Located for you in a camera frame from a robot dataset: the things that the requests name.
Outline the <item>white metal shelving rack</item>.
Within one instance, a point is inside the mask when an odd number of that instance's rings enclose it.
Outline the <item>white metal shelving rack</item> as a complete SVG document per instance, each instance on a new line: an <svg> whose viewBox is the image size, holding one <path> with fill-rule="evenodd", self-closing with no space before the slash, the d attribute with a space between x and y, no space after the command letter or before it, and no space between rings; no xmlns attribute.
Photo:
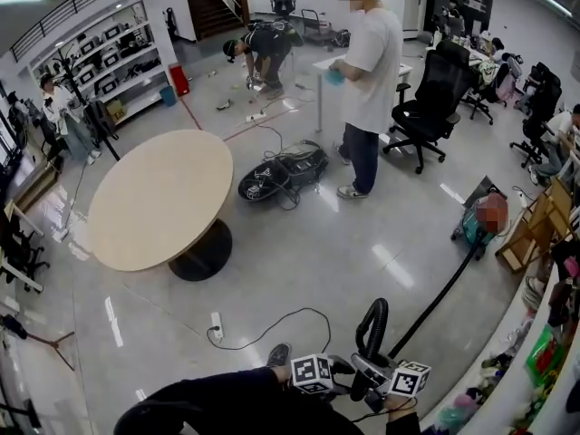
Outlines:
<svg viewBox="0 0 580 435"><path fill-rule="evenodd" d="M455 400L482 379L481 364L504 352L520 328L527 329L527 336L511 366L457 434L508 435L534 395L527 357L547 324L550 298L545 296L531 314L523 292L528 277L545 273L549 280L545 290L551 294L559 275L546 256L531 263L524 273L511 275L494 252L489 246L481 260L469 263L404 351L408 359L431 367L429 381L418 397L422 430L442 427Z"/></svg>

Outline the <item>person's torso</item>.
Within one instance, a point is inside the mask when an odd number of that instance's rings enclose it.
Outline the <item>person's torso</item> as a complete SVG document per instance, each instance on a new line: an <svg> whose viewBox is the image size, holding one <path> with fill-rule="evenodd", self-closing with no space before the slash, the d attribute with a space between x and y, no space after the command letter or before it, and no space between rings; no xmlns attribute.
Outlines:
<svg viewBox="0 0 580 435"><path fill-rule="evenodd" d="M197 435L363 435L329 403L299 391L237 391L226 400L199 403L185 423Z"/></svg>

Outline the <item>white equipment shelf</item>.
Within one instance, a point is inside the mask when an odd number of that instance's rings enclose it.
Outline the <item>white equipment shelf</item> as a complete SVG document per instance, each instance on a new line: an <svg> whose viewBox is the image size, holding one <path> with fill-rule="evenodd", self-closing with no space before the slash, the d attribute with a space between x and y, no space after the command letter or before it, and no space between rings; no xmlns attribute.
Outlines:
<svg viewBox="0 0 580 435"><path fill-rule="evenodd" d="M105 106L115 99L124 104L127 114L117 124L160 102L160 90L169 85L167 65L143 0L117 0L102 8L57 37L26 66L25 72L36 83L50 74L56 85L72 92L61 63L54 60L57 47L72 64L72 75L85 98Z"/></svg>

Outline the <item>person's left shoe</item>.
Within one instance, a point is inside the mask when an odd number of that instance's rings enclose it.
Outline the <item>person's left shoe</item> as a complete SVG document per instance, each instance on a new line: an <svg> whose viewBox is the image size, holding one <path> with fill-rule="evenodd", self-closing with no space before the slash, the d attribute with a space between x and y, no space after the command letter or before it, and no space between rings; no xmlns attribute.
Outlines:
<svg viewBox="0 0 580 435"><path fill-rule="evenodd" d="M288 368L290 364L291 346L279 343L268 355L266 366L269 368Z"/></svg>

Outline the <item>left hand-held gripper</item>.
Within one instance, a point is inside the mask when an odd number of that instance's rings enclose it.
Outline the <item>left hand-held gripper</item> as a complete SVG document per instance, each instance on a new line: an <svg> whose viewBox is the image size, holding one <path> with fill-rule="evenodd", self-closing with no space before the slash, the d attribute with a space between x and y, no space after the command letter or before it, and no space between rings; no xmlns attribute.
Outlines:
<svg viewBox="0 0 580 435"><path fill-rule="evenodd" d="M348 394L350 388L336 383L334 376L355 375L355 369L346 360L326 353L293 359L290 366L292 386L307 395L334 397Z"/></svg>

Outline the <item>black coat stand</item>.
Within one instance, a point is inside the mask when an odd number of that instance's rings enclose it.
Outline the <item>black coat stand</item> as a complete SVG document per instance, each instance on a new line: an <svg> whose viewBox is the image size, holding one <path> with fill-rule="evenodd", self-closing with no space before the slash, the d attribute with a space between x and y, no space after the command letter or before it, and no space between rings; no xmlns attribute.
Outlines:
<svg viewBox="0 0 580 435"><path fill-rule="evenodd" d="M60 47L57 47L56 52L57 56L54 58L54 60L61 63L64 70L63 77L71 85L73 93L77 97L79 103L82 105L82 110L85 113L85 116L89 120L91 126L96 130L98 142L102 141L109 149L115 160L120 161L121 157L119 153L116 149L114 149L110 142L110 139L119 139L118 135L114 131L112 116L108 113L102 101L89 101L81 94L78 84L74 80L72 64L67 61L67 58L63 55Z"/></svg>

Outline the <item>dark grey flat panel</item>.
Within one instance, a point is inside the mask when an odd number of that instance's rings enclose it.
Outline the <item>dark grey flat panel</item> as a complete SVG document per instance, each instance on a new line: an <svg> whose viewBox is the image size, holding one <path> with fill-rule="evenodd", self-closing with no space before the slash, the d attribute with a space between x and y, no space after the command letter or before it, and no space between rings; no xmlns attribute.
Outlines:
<svg viewBox="0 0 580 435"><path fill-rule="evenodd" d="M472 193L463 203L465 209L471 208L473 204L480 198L484 198L490 193L498 193L503 199L508 199L507 195L503 193L488 176L485 176L479 184L475 187Z"/></svg>

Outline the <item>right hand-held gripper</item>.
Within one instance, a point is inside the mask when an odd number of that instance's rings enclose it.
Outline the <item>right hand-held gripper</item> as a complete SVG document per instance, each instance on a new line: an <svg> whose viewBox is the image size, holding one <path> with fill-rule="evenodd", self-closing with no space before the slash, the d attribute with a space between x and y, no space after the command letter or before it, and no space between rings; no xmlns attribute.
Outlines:
<svg viewBox="0 0 580 435"><path fill-rule="evenodd" d="M387 396L415 398L426 386L431 372L428 365L405 360L397 364L389 358L382 366L359 353L353 353L351 361L355 369L351 399L364 401L375 413L383 408Z"/></svg>

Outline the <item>person's right forearm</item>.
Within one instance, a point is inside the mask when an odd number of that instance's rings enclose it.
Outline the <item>person's right forearm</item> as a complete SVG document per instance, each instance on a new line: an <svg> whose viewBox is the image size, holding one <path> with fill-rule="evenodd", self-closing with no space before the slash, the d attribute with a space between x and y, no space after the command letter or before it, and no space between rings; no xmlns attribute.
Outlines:
<svg viewBox="0 0 580 435"><path fill-rule="evenodd" d="M388 416L385 435L421 435L420 421L416 412L416 398L389 394L384 402Z"/></svg>

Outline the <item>green plastic bag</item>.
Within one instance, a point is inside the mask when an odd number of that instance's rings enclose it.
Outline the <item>green plastic bag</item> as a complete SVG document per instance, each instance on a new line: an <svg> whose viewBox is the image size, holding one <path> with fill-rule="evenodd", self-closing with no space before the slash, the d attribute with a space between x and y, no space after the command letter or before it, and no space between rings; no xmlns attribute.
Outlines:
<svg viewBox="0 0 580 435"><path fill-rule="evenodd" d="M562 327L547 324L526 359L531 382L535 386L540 386L548 374L563 361L564 354L565 337Z"/></svg>

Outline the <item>red and teal vacuum cleaner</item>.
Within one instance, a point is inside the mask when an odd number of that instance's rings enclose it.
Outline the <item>red and teal vacuum cleaner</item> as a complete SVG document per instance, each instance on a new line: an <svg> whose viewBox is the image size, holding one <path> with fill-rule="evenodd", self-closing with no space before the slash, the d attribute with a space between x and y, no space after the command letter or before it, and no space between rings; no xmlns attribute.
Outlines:
<svg viewBox="0 0 580 435"><path fill-rule="evenodd" d="M486 253L489 242L503 234L508 226L508 201L497 188L473 199L450 235L452 241L462 238L476 260Z"/></svg>

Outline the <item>wooden shelf cart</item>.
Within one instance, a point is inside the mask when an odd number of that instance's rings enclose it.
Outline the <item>wooden shelf cart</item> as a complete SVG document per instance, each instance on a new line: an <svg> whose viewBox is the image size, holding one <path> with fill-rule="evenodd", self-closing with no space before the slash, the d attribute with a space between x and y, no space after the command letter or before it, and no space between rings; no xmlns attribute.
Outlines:
<svg viewBox="0 0 580 435"><path fill-rule="evenodd" d="M560 178L530 203L496 252L513 274L565 241L579 241L573 229L573 195Z"/></svg>

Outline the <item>black mesh office chair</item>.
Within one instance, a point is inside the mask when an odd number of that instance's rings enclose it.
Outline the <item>black mesh office chair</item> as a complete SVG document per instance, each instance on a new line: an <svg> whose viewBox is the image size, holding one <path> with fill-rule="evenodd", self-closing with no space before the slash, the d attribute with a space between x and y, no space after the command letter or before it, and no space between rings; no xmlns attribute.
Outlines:
<svg viewBox="0 0 580 435"><path fill-rule="evenodd" d="M424 169L423 150L438 154L440 163L445 161L446 153L437 148L437 143L447 140L460 120L457 108L475 78L469 57L469 50L450 40L427 52L415 98L401 101L391 113L393 125L389 132L399 131L406 138L390 142L382 148L383 153L413 146L419 162L415 169L418 175Z"/></svg>

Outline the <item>red bin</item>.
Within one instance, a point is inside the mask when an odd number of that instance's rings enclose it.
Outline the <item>red bin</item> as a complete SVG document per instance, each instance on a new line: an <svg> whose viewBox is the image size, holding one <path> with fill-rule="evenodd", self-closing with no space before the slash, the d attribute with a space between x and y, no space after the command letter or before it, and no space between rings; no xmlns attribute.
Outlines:
<svg viewBox="0 0 580 435"><path fill-rule="evenodd" d="M171 75L172 81L174 82L178 96L188 94L189 80L185 75L183 68L179 64L173 63L169 66L169 73Z"/></svg>

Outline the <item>round wooden table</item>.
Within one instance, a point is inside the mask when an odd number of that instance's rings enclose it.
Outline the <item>round wooden table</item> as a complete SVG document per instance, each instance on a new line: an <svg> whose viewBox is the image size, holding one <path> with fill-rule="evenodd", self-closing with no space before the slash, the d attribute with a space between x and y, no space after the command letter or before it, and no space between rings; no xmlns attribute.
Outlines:
<svg viewBox="0 0 580 435"><path fill-rule="evenodd" d="M95 257L120 272L166 265L185 281L216 275L233 239L218 215L233 181L227 144L204 130L174 130L118 161L88 214Z"/></svg>

